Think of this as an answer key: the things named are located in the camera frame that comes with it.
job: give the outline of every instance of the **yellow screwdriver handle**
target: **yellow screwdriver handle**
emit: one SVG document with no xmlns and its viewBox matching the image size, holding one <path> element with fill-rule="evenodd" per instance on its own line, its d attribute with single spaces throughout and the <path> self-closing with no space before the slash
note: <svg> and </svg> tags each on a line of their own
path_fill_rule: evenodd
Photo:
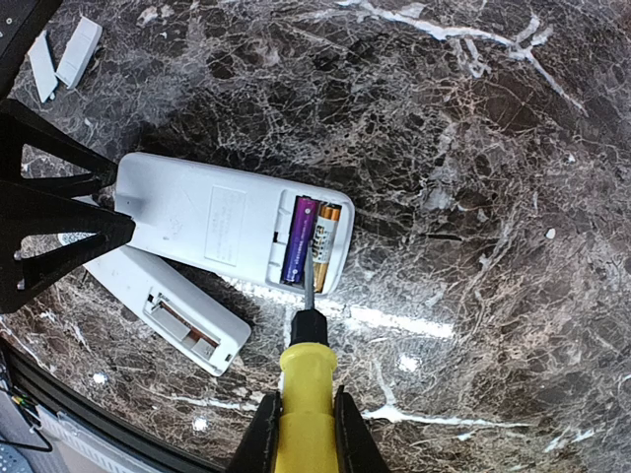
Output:
<svg viewBox="0 0 631 473">
<path fill-rule="evenodd" d="M 282 354 L 283 414 L 275 473 L 338 473 L 333 415 L 337 356 L 319 343 L 298 343 Z"/>
</svg>

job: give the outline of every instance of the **purple battery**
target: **purple battery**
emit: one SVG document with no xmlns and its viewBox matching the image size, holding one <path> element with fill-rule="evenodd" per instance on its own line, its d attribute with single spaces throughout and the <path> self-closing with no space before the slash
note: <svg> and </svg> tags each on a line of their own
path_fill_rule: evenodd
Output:
<svg viewBox="0 0 631 473">
<path fill-rule="evenodd" d="M 314 232 L 319 202 L 309 197 L 298 197 L 294 210 L 292 230 L 289 233 L 289 245 L 285 253 L 283 283 L 297 284 L 303 280 L 303 270 L 307 259 L 309 240 Z"/>
</svg>

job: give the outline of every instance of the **screwdriver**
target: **screwdriver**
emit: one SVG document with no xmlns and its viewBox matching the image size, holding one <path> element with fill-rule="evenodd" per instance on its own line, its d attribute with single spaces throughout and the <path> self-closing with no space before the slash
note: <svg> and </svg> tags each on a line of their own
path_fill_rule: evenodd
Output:
<svg viewBox="0 0 631 473">
<path fill-rule="evenodd" d="M 292 320 L 291 344 L 280 358 L 285 375 L 275 473 L 337 473 L 333 372 L 326 317 L 316 310 L 314 254 L 305 263 L 305 310 Z"/>
</svg>

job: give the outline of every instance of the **battery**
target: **battery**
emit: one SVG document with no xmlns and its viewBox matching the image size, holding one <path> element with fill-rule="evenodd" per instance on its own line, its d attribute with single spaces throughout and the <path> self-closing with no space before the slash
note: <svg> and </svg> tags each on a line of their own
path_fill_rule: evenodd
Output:
<svg viewBox="0 0 631 473">
<path fill-rule="evenodd" d="M 282 271 L 282 281 L 285 284 L 298 284 L 303 280 L 309 240 L 314 233 L 318 209 L 318 200 L 313 200 L 310 197 L 296 198 L 294 218 Z"/>
<path fill-rule="evenodd" d="M 341 212 L 338 205 L 324 204 L 319 209 L 314 232 L 314 289 L 317 293 L 324 289 Z"/>
</svg>

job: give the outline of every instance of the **dark marble countertop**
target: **dark marble countertop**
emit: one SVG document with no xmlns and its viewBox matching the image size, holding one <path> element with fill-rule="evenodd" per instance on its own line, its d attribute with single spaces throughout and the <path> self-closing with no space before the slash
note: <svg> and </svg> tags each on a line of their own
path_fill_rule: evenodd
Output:
<svg viewBox="0 0 631 473">
<path fill-rule="evenodd" d="M 67 0 L 47 28 L 57 59 L 82 14 L 104 36 L 78 89 L 40 104 L 26 64 L 13 92 L 60 129 L 115 161 L 142 150 L 353 199 L 319 308 L 336 383 L 392 471 L 631 471 L 626 1 Z M 72 170 L 27 149 L 24 171 Z M 0 332 L 226 464 L 301 301 L 176 268 L 252 326 L 224 376 L 83 269 Z"/>
</svg>

